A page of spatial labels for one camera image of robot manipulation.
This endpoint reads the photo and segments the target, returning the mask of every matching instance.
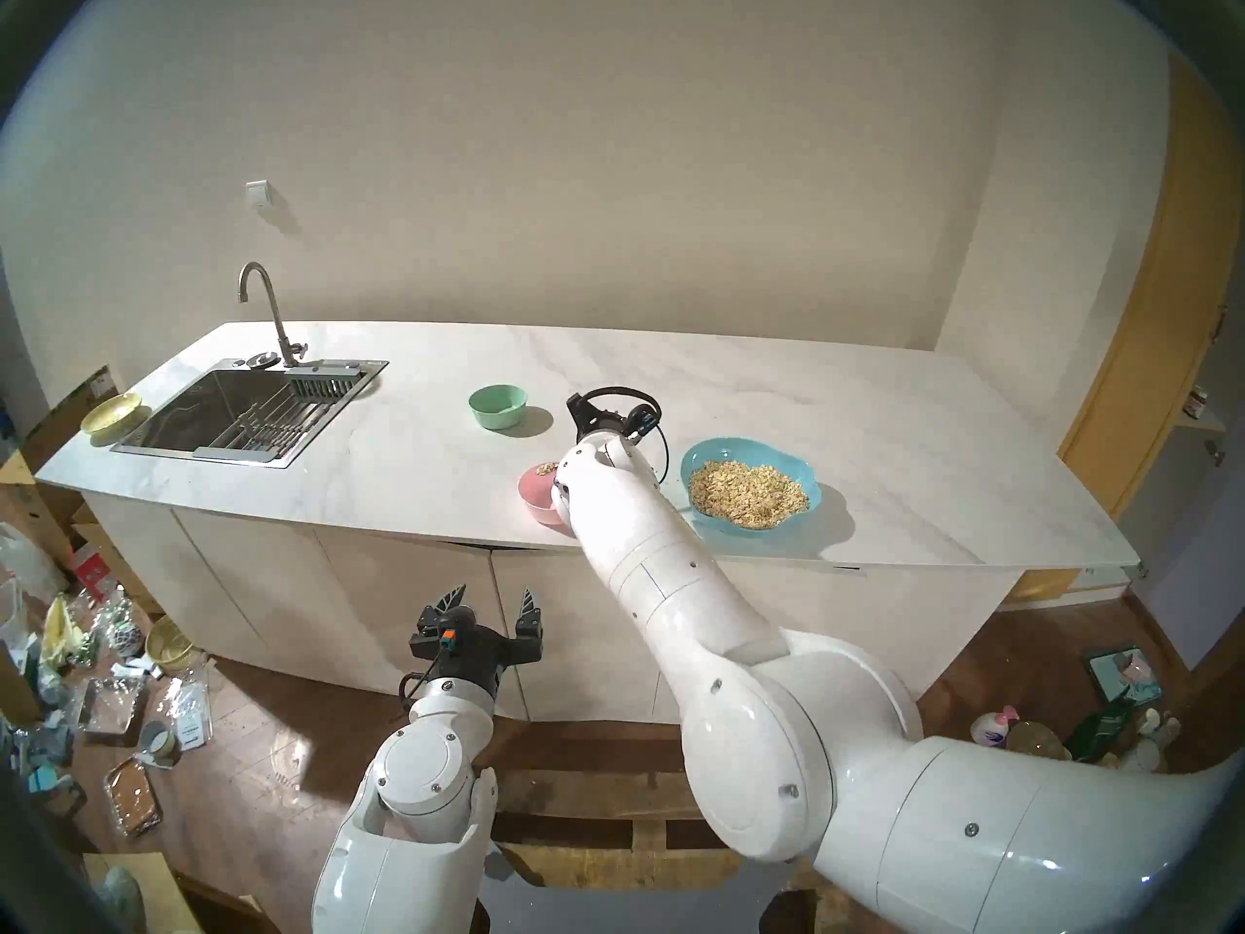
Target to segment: sink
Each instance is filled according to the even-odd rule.
[[[129,455],[284,468],[388,361],[253,370],[220,361],[112,446]]]

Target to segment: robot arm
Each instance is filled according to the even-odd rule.
[[[1139,776],[921,738],[884,665],[745,600],[625,435],[581,435],[554,501],[674,691],[687,778],[717,834],[748,857],[809,857],[905,929],[1118,925],[1241,766],[1238,753]]]
[[[497,812],[497,777],[477,778],[472,761],[493,736],[502,672],[538,661],[543,635],[529,592],[513,639],[479,625],[464,592],[420,615],[411,653],[431,665],[410,694],[415,674],[403,677],[410,722],[381,743],[334,838],[316,884],[317,934],[471,928]]]
[[[554,504],[670,684],[692,793],[728,846],[764,861],[803,854],[910,930],[1103,929],[1144,905],[1241,753],[1158,777],[921,738],[910,694],[881,663],[774,626],[730,583],[635,447],[656,402],[622,418],[591,406],[599,394],[568,402],[579,440]],[[412,653],[435,656],[431,682],[339,829],[316,888],[321,934],[469,928],[497,806],[492,771],[477,780],[471,761],[492,736],[502,670],[540,658],[540,619],[525,597],[508,640],[461,599],[425,610],[412,636]],[[408,839],[383,836],[386,821]]]

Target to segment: white cabinet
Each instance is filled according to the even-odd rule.
[[[532,720],[651,722],[657,663],[579,553],[494,552],[507,623],[523,589],[542,609],[544,659],[519,667]]]
[[[314,534],[354,609],[356,629],[380,651],[378,689],[396,691],[402,674],[427,667],[411,656],[411,634],[423,606],[458,585],[467,587],[464,601],[481,625],[509,635],[486,549],[346,528],[316,527]],[[513,669],[502,675],[497,712],[528,716]]]
[[[776,625],[873,653],[913,696],[942,675],[1022,569],[721,559],[736,588]]]
[[[481,624],[513,635],[523,589],[544,611],[544,659],[507,670],[499,715],[677,722],[644,639],[579,553],[497,550],[238,518],[88,494],[117,548],[189,639],[281,672],[393,694],[422,670],[420,610],[466,584]],[[721,559],[771,621],[854,643],[915,696],[933,684],[1021,569]]]
[[[256,666],[273,663],[172,508],[106,494],[85,498],[121,557],[194,645]]]
[[[397,690],[383,653],[359,629],[308,527],[188,508],[174,513],[268,646],[271,659],[261,665],[344,686]]]

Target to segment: rolled oats in bowl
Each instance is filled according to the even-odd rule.
[[[808,511],[808,496],[799,482],[772,465],[707,461],[692,472],[687,491],[697,512],[741,528],[776,528]]]

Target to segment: kitchen counter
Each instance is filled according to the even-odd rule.
[[[1137,562],[1046,442],[955,357],[817,341],[581,328],[290,323],[308,359],[383,359],[355,399],[284,469],[123,455],[73,437],[39,478],[83,492],[234,516],[538,549],[575,548],[533,522],[524,468],[574,443],[565,400],[621,384],[651,392],[679,462],[716,435],[808,461],[823,503],[799,534],[710,533],[721,555],[845,565],[1073,568]],[[225,324],[134,386],[159,407],[225,357],[270,350],[269,323]],[[513,433],[482,430],[467,396],[510,382],[529,396]],[[620,400],[615,407],[630,407]],[[641,445],[655,468],[656,432]]]

